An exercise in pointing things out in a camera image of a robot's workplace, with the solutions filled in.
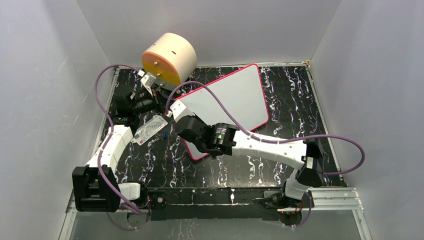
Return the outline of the pink framed whiteboard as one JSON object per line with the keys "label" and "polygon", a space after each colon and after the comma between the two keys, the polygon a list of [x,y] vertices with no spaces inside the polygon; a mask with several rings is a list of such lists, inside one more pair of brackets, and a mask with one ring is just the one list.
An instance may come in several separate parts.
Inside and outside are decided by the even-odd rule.
{"label": "pink framed whiteboard", "polygon": [[[225,123],[241,125],[248,131],[266,124],[270,117],[259,67],[247,65],[205,86],[199,86],[178,97],[207,125]],[[185,141],[190,157],[200,160],[207,156]]]}

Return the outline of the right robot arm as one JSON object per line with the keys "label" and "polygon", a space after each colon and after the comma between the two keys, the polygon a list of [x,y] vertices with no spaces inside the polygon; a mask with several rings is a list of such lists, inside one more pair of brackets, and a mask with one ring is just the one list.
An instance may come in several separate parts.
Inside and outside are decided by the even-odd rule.
{"label": "right robot arm", "polygon": [[288,207],[295,207],[308,189],[323,186],[323,150],[317,138],[285,142],[281,138],[244,133],[229,123],[207,125],[196,116],[182,117],[175,124],[175,132],[199,152],[213,157],[250,156],[292,167],[281,194]]}

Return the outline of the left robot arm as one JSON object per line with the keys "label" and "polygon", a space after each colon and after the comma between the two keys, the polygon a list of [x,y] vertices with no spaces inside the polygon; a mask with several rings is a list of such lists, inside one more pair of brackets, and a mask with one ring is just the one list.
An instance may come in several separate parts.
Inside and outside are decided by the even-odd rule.
{"label": "left robot arm", "polygon": [[[149,203],[149,194],[142,183],[118,183],[115,175],[118,162],[129,144],[143,145],[168,123],[159,115],[166,101],[161,88],[145,86],[140,96],[116,99],[117,113],[107,115],[109,129],[92,158],[72,172],[75,207],[79,212],[115,212],[125,206],[135,213]],[[140,124],[139,115],[156,111],[152,119]]]}

